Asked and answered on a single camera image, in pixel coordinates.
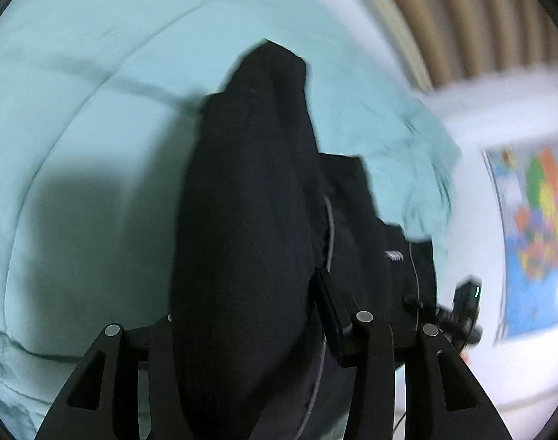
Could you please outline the black hooded jacket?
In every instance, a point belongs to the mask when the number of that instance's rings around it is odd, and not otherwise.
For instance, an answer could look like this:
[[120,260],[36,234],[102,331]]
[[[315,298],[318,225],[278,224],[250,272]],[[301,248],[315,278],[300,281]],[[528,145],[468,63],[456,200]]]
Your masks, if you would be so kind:
[[360,159],[318,151],[306,75],[263,43],[202,109],[170,298],[196,439],[318,439],[349,409],[354,372],[329,353],[310,289],[319,269],[397,328],[437,297],[431,243],[377,217]]

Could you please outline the black tracker box green light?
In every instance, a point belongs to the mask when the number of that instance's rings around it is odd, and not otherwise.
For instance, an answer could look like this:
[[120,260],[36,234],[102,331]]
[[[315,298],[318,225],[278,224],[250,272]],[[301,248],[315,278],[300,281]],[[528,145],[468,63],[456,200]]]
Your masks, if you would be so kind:
[[482,281],[469,276],[459,283],[454,292],[453,311],[461,318],[476,324],[480,313]]

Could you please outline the colourful world map poster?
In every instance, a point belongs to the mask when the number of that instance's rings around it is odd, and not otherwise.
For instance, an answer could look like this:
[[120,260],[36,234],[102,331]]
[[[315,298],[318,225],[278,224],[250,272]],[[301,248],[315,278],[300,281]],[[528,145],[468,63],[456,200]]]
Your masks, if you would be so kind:
[[558,325],[558,132],[483,151],[500,213],[498,342]]

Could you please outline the striped brown window blind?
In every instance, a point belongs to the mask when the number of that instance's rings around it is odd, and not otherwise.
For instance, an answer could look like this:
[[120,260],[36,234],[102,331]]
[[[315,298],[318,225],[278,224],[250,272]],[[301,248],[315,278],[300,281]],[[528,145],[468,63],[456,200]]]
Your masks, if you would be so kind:
[[558,16],[543,0],[362,0],[413,88],[435,91],[558,65]]

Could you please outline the teal quilted bed comforter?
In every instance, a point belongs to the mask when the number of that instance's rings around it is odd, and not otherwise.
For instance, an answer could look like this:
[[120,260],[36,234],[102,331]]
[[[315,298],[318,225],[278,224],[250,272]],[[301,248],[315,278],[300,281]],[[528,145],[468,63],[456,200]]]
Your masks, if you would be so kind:
[[[196,108],[264,40],[309,66],[322,151],[442,239],[460,151],[355,0],[12,0],[0,17],[0,418],[35,436],[108,323],[167,308]],[[377,53],[384,53],[381,62]]]

